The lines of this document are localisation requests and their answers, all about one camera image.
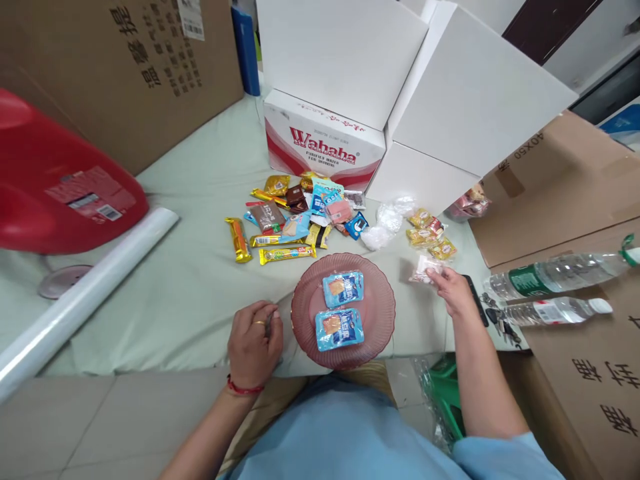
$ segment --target sleeve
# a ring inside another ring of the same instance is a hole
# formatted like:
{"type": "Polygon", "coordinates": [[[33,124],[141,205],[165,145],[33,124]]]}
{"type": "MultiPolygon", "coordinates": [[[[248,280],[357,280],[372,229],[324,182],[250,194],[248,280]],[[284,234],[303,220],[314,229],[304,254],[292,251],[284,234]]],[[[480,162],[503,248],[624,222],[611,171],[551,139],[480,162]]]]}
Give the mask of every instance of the sleeve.
{"type": "Polygon", "coordinates": [[[562,480],[533,434],[510,440],[468,437],[453,446],[453,460],[473,480],[562,480]]]}

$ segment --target pink plate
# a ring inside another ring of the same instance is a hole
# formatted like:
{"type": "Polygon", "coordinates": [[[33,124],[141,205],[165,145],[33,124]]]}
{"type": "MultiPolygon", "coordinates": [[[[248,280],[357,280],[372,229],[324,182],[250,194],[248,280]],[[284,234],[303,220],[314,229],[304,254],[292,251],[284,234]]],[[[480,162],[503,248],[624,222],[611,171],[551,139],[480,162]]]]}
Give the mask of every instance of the pink plate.
{"type": "Polygon", "coordinates": [[[298,344],[311,360],[333,370],[348,370],[374,359],[389,343],[395,326],[395,297],[385,274],[370,260],[353,253],[334,253],[312,264],[300,278],[293,292],[291,322],[298,344]],[[342,308],[358,309],[365,340],[320,352],[315,338],[315,316],[329,310],[322,279],[353,270],[360,270],[364,275],[364,298],[342,308]]]}

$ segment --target phone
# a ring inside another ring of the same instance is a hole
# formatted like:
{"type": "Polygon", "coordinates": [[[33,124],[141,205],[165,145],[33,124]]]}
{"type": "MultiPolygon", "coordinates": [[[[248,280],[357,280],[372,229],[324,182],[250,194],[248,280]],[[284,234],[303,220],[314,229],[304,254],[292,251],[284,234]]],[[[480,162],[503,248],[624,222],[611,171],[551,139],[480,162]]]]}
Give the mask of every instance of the phone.
{"type": "Polygon", "coordinates": [[[468,275],[462,275],[467,279],[467,283],[469,284],[469,288],[471,289],[471,294],[473,295],[473,300],[475,301],[476,307],[478,307],[478,313],[480,314],[480,319],[482,320],[482,324],[485,327],[489,326],[489,320],[487,320],[487,316],[485,315],[485,310],[482,308],[482,302],[480,302],[480,297],[478,297],[478,293],[475,291],[475,286],[473,285],[473,280],[468,275]]]}

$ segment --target person's left hand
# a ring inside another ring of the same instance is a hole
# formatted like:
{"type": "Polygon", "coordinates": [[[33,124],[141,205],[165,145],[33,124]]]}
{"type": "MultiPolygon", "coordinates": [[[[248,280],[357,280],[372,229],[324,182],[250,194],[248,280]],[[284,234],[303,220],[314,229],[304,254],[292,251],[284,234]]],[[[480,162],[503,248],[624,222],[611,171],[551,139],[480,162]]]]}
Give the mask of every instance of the person's left hand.
{"type": "Polygon", "coordinates": [[[282,344],[282,320],[277,305],[260,300],[238,310],[227,344],[232,382],[242,389],[264,386],[280,360],[282,344]],[[270,315],[271,336],[266,337],[270,315]]]}

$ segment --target red bracelet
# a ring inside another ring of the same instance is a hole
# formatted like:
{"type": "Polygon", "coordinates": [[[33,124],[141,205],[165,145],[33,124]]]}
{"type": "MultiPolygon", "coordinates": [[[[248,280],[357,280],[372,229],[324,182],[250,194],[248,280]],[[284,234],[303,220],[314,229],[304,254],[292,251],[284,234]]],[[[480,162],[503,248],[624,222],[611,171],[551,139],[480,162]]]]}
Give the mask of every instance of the red bracelet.
{"type": "Polygon", "coordinates": [[[255,395],[256,393],[260,393],[265,389],[264,387],[256,387],[254,389],[239,388],[234,382],[231,381],[231,374],[227,375],[227,386],[230,390],[237,393],[238,395],[255,395]]]}

